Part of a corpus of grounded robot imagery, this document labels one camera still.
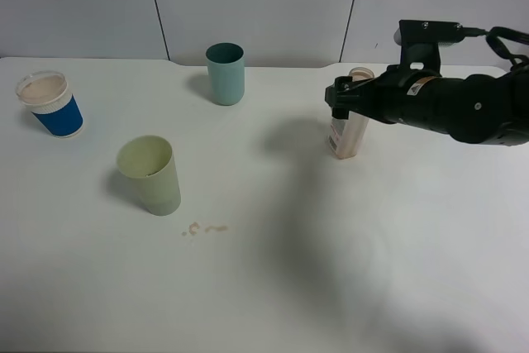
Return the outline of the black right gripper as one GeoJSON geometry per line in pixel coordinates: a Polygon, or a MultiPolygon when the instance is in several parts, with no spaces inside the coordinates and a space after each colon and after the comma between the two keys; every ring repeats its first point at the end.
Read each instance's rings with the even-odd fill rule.
{"type": "Polygon", "coordinates": [[[437,78],[433,70],[391,64],[376,78],[337,77],[326,88],[325,102],[338,120],[348,120],[353,112],[385,124],[427,125],[433,114],[432,100],[423,89],[437,78]]]}

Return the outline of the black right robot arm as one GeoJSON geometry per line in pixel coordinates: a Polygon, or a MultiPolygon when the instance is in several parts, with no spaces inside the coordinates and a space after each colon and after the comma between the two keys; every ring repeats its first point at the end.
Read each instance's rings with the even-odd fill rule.
{"type": "Polygon", "coordinates": [[[445,134],[472,145],[521,145],[528,141],[528,68],[494,78],[447,78],[436,70],[390,65],[374,79],[341,76],[326,88],[332,116],[354,112],[384,124],[445,134]]]}

